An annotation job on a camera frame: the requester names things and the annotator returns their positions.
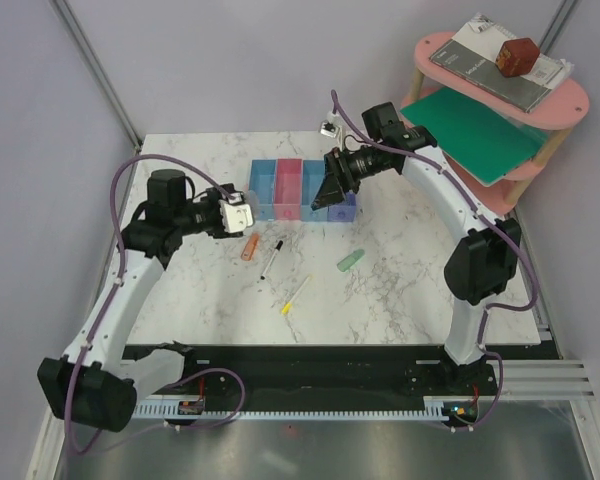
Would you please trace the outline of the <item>light blue drawer box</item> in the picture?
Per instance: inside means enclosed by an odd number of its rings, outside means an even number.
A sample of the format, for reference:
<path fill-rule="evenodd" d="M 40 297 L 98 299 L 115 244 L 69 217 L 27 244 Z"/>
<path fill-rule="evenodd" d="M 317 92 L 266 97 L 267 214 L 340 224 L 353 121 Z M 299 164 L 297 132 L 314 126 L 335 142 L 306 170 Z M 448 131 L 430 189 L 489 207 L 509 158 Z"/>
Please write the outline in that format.
<path fill-rule="evenodd" d="M 318 194 L 325 174 L 325 166 L 322 160 L 304 160 L 302 165 L 302 198 L 301 198 L 301 221 L 302 222 L 326 222 L 328 219 L 328 208 L 313 210 L 311 205 Z"/>

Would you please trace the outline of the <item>purple drawer box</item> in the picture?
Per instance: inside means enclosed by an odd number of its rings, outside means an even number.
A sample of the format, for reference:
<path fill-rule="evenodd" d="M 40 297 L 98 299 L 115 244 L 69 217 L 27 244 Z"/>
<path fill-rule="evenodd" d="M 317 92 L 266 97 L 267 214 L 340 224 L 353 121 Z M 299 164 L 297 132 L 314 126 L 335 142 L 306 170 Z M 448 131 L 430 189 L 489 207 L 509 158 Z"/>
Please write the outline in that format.
<path fill-rule="evenodd" d="M 357 211 L 356 195 L 347 193 L 341 203 L 328 207 L 327 221 L 338 223 L 351 223 L 355 220 Z"/>

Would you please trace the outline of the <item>pink drawer box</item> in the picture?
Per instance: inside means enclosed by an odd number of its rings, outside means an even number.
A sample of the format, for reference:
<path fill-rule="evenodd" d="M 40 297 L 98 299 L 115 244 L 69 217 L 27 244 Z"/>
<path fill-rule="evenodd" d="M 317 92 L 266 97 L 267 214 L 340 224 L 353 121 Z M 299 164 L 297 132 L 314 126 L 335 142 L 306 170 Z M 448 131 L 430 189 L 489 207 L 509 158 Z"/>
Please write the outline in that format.
<path fill-rule="evenodd" d="M 302 200 L 302 167 L 300 158 L 277 160 L 274 189 L 276 220 L 299 220 Z"/>

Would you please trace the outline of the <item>orange correction tape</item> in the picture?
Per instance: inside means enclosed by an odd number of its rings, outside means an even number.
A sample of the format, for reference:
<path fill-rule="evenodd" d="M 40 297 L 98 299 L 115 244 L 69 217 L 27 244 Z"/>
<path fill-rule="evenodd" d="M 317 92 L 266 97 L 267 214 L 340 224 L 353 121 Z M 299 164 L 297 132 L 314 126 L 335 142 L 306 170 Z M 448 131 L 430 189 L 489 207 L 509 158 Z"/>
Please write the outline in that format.
<path fill-rule="evenodd" d="M 247 240 L 247 243 L 241 253 L 241 259 L 243 261 L 251 261 L 256 251 L 260 235 L 258 233 L 252 233 Z"/>

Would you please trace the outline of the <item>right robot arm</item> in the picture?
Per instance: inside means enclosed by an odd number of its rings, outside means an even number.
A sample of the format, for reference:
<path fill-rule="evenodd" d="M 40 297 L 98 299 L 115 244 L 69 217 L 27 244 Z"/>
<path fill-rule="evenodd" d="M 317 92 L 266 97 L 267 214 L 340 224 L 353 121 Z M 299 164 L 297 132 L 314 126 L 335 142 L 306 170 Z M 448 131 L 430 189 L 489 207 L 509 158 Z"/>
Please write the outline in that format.
<path fill-rule="evenodd" d="M 392 103 L 374 106 L 362 118 L 366 130 L 359 149 L 339 146 L 325 154 L 324 178 L 311 207 L 341 203 L 364 179 L 389 170 L 429 198 L 455 243 L 444 267 L 454 303 L 437 377 L 445 391 L 461 393 L 485 372 L 488 308 L 516 274 L 521 228 L 480 206 L 433 134 L 423 126 L 406 126 Z"/>

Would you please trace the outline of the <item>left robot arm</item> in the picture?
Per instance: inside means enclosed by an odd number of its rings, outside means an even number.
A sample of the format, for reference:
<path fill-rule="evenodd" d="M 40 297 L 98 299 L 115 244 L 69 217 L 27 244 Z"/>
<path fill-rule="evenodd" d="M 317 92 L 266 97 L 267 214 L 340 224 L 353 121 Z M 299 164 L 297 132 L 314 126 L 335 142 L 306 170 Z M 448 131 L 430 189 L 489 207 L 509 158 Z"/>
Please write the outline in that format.
<path fill-rule="evenodd" d="M 228 238 L 224 208 L 244 196 L 233 184 L 195 195 L 181 170 L 160 169 L 147 181 L 147 197 L 122 231 L 123 269 L 114 272 L 80 333 L 58 359 L 42 360 L 37 377 L 52 413 L 59 419 L 119 432 L 138 401 L 169 385 L 188 393 L 199 369 L 176 347 L 122 361 L 131 329 L 149 293 L 165 273 L 187 235 Z"/>

